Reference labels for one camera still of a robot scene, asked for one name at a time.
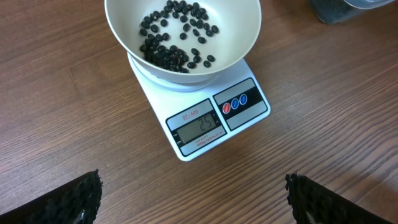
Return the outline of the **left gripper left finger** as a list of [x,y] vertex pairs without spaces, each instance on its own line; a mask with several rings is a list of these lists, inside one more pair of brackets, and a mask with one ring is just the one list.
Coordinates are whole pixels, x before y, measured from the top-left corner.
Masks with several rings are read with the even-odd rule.
[[99,170],[84,175],[1,215],[1,223],[93,223],[101,205]]

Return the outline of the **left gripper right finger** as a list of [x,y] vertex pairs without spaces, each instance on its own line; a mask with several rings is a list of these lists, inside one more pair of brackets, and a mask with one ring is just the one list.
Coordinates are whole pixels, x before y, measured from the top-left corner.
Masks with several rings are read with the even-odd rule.
[[391,224],[305,175],[287,174],[285,180],[297,224]]

